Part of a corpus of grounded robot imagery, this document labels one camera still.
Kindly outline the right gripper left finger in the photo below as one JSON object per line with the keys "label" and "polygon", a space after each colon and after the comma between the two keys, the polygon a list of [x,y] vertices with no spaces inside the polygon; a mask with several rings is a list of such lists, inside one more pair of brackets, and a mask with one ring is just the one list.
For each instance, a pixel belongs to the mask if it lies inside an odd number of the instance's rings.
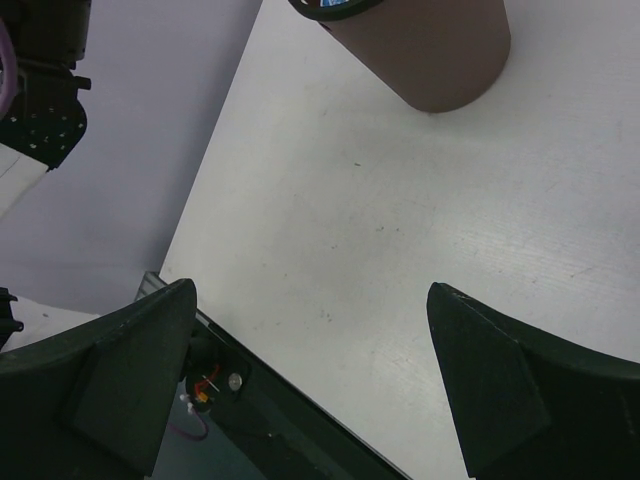
{"label": "right gripper left finger", "polygon": [[4,479],[152,475],[195,324],[178,280],[1,356]]}

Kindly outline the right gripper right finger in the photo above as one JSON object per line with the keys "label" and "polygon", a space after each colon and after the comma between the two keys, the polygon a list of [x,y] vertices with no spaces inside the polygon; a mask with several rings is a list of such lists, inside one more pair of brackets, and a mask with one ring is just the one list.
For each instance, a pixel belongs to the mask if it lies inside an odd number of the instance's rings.
{"label": "right gripper right finger", "polygon": [[638,363],[444,283],[431,285],[426,311],[470,478],[638,478]]}

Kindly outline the blue label plastic bottle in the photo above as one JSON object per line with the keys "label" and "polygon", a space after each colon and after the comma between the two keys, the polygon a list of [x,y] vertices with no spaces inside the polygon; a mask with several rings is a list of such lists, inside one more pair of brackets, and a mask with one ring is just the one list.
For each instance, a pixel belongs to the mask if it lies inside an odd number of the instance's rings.
{"label": "blue label plastic bottle", "polygon": [[349,2],[349,0],[320,0],[320,7],[322,8],[328,8],[328,7],[333,7],[333,6],[337,6],[337,5],[342,5]]}

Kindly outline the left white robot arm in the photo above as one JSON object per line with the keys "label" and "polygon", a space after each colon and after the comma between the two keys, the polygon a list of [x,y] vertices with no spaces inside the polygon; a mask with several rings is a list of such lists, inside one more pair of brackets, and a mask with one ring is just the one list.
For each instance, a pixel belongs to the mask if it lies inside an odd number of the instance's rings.
{"label": "left white robot arm", "polygon": [[57,169],[82,139],[87,115],[74,73],[84,59],[90,1],[1,3],[1,214]]}

